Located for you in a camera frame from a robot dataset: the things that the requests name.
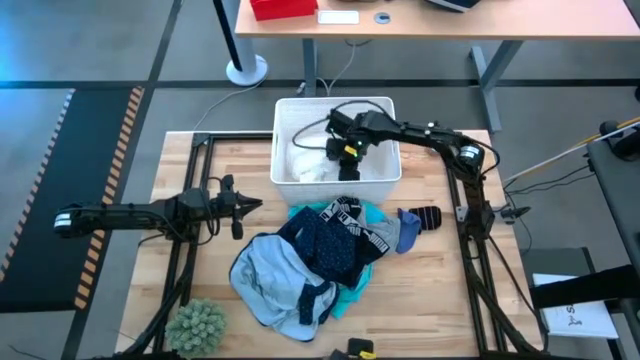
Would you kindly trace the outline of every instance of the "black floor mat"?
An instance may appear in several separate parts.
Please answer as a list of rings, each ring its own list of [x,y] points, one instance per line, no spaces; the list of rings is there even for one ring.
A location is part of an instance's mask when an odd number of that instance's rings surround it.
[[[0,271],[0,312],[85,309],[109,233],[62,239],[56,211],[119,202],[142,121],[144,89],[70,91]]]

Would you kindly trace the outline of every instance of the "yellow object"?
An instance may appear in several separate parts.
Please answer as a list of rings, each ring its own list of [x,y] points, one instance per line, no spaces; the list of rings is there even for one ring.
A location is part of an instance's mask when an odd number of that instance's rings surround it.
[[[357,151],[356,149],[352,148],[352,147],[351,147],[351,146],[349,146],[349,145],[346,145],[346,146],[344,147],[344,151],[348,152],[349,154],[351,154],[351,155],[353,155],[353,156],[355,156],[355,157],[357,157],[357,156],[358,156],[358,151]]]
[[[370,353],[366,351],[360,351],[360,359],[370,360],[376,359],[376,353]]]
[[[631,124],[635,124],[635,123],[637,123],[637,122],[639,122],[639,121],[640,121],[640,117],[637,117],[637,118],[635,118],[635,119],[631,119],[631,120],[625,121],[625,122],[623,122],[622,124],[618,125],[618,129],[622,129],[622,128],[623,128],[623,127],[625,127],[625,126],[629,126],[629,125],[631,125]],[[595,134],[595,135],[593,135],[593,136],[590,136],[590,137],[588,137],[588,138],[586,138],[586,139],[584,139],[584,140],[580,141],[579,143],[575,144],[575,145],[574,145],[574,146],[572,146],[571,148],[572,148],[572,149],[573,149],[573,148],[577,148],[577,147],[578,147],[578,146],[580,146],[580,145],[584,145],[584,144],[590,143],[590,142],[592,142],[593,140],[595,140],[595,139],[599,138],[600,136],[602,136],[602,135],[600,135],[600,134]]]

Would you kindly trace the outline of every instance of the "teal cloth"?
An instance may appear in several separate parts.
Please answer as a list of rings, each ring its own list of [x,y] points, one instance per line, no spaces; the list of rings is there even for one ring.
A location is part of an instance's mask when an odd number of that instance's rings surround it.
[[[331,310],[331,315],[336,319],[341,319],[344,316],[344,313],[347,312],[347,309],[349,309],[349,306],[351,306],[351,303],[360,301],[360,297],[362,296],[364,289],[369,285],[372,277],[373,263],[367,265],[364,270],[362,270],[360,281],[355,289],[349,289],[346,286],[339,285],[340,293],[338,295],[338,301]]]
[[[291,219],[300,210],[304,209],[305,206],[310,207],[311,210],[317,213],[321,213],[324,209],[327,208],[327,206],[329,206],[329,204],[330,202],[327,201],[327,202],[313,203],[309,205],[294,206],[291,209],[289,209],[289,219]],[[362,204],[364,205],[364,211],[365,211],[364,214],[365,214],[365,219],[367,221],[367,224],[375,224],[377,222],[381,222],[382,220],[384,220],[385,215],[382,212],[382,210],[378,209],[372,203],[369,203],[366,201],[363,201]]]

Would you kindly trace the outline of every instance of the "wooden table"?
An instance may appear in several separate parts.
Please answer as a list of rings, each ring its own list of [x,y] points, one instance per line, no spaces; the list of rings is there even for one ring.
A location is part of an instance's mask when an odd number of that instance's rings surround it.
[[[316,16],[256,21],[248,0],[240,3],[236,34],[303,39],[305,94],[315,96],[317,59],[314,38],[424,38],[505,40],[486,64],[473,46],[485,115],[490,131],[501,129],[493,88],[524,40],[636,40],[640,29],[624,0],[482,0],[467,13],[445,11],[423,0],[350,3],[318,0],[320,10],[357,10],[357,25],[320,25]],[[385,12],[389,24],[374,15]]]
[[[465,133],[483,142],[490,142],[486,131]],[[152,200],[182,191],[192,134],[167,133]],[[439,156],[414,145],[401,145],[403,176],[381,208],[387,215],[395,216],[398,207],[407,209],[436,205],[443,212],[442,226],[435,231],[423,232],[407,254],[376,261],[373,280],[361,301],[349,308],[343,319],[330,317],[312,342],[294,341],[262,327],[229,285],[228,274],[233,260],[249,239],[260,232],[274,232],[286,222],[288,207],[269,180],[270,152],[271,144],[267,141],[221,141],[214,149],[210,175],[233,174],[238,191],[264,200],[264,205],[244,220],[243,240],[233,240],[230,221],[223,220],[220,235],[198,251],[192,297],[213,299],[224,307],[229,318],[228,333],[217,356],[326,356],[335,348],[346,349],[346,340],[350,337],[373,340],[378,355],[385,357],[477,355],[444,167]],[[488,158],[485,166],[493,162],[491,156]],[[200,174],[196,174],[195,178],[199,179]],[[215,194],[217,189],[211,188],[210,191]],[[488,174],[485,191],[492,204],[499,206],[504,203],[497,171]],[[526,289],[527,283],[511,226],[497,222],[492,235],[521,287]],[[201,234],[201,237],[205,236],[208,236],[206,230]],[[120,328],[122,334],[136,337],[157,311],[170,248],[170,242],[158,239],[145,243],[139,249]],[[489,258],[500,306],[529,342],[540,347],[540,335],[534,317],[520,300],[492,249],[489,249]],[[483,315],[488,343],[493,346],[486,309]],[[117,351],[131,343],[126,336],[120,336]]]

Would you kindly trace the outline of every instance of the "white plastic bin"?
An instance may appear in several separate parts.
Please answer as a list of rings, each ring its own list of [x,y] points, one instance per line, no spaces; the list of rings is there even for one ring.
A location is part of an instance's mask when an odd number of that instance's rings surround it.
[[[369,146],[360,167],[375,169],[379,174],[376,179],[301,183],[291,176],[287,169],[286,151],[293,135],[305,125],[326,117],[332,108],[351,100],[374,102],[395,119],[393,101],[388,97],[292,98],[281,99],[276,103],[271,151],[271,181],[290,206],[332,201],[342,195],[380,204],[386,200],[400,180],[402,165],[400,147],[396,141],[384,141],[377,147]],[[376,110],[376,108],[366,103],[350,104],[340,108],[340,111],[351,117],[367,110]],[[318,124],[302,135],[323,134],[326,124],[326,122]]]

